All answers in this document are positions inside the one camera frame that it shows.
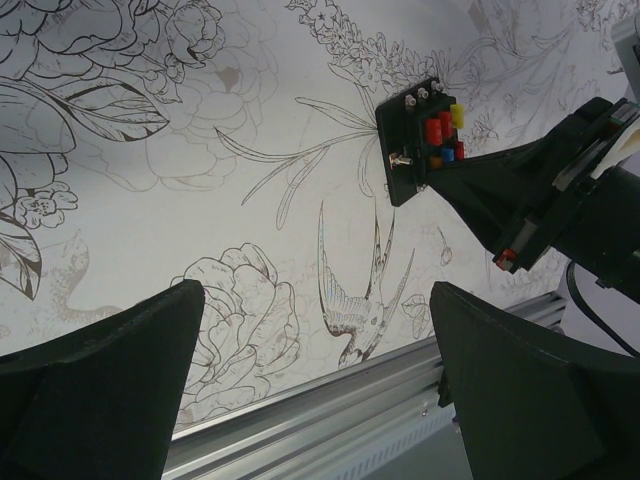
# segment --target black mounting plate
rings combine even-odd
[[[434,91],[431,88],[434,81],[440,83],[437,77],[431,77],[387,100],[376,109],[376,122],[387,174],[389,198],[394,207],[399,207],[408,201],[427,183],[429,157],[433,154],[433,147],[429,147],[425,139],[425,120],[438,118],[439,112],[448,111],[451,105],[457,103],[455,97]],[[418,102],[410,111],[407,110],[406,96],[412,95],[418,98],[417,93],[420,88],[429,92],[429,98]],[[450,141],[458,140],[457,131],[454,130],[454,132]],[[413,164],[393,166],[389,160],[389,156],[393,153],[411,158]]]

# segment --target black cable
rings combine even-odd
[[[611,337],[611,339],[616,342],[622,349],[627,352],[629,355],[633,357],[640,357],[640,352],[638,352],[635,348],[629,345],[624,339],[618,335],[615,330],[613,330],[609,325],[602,320],[596,312],[594,312],[591,307],[587,304],[585,299],[580,294],[580,289],[578,288],[578,284],[576,282],[575,275],[575,267],[576,262],[571,262],[567,267],[566,278],[567,278],[567,286],[569,287],[569,295],[571,296],[571,300],[576,304],[576,306],[580,309],[582,313],[584,313],[589,320],[595,323],[598,327],[604,331],[607,335]]]

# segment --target line drawing of bird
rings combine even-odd
[[[380,226],[378,214],[375,215],[375,235],[373,244],[373,259],[369,286],[363,297],[349,297],[338,284],[335,275],[328,265],[324,248],[324,205],[320,207],[320,221],[318,225],[318,288],[320,291],[320,308],[322,317],[329,333],[334,337],[351,335],[351,340],[340,355],[338,368],[345,368],[355,364],[358,360],[367,360],[380,343],[386,332],[389,321],[393,316],[400,296],[404,291],[413,264],[415,249],[407,270],[398,285],[396,294],[385,306],[382,298],[382,281],[389,264],[393,231],[395,228],[395,214],[389,231],[389,238],[384,253],[380,248]]]

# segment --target floral wallpaper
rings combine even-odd
[[[5,1],[0,355],[198,279],[178,431],[432,335],[435,281],[555,289],[561,255],[497,270],[430,189],[393,209],[374,111],[437,75],[471,154],[530,141],[624,93],[640,5],[469,3]]]

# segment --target red button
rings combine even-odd
[[[518,258],[518,254],[511,250],[510,248],[505,248],[502,255],[496,262],[496,265],[500,270],[510,270],[515,262],[516,258]]]
[[[427,143],[434,147],[442,145],[442,123],[438,118],[428,118],[425,123]]]
[[[464,143],[456,142],[456,160],[464,160],[465,151],[464,151]]]
[[[451,117],[451,112],[440,112],[438,114],[438,118],[442,125],[442,136],[445,139],[451,138],[453,136],[453,119]]]

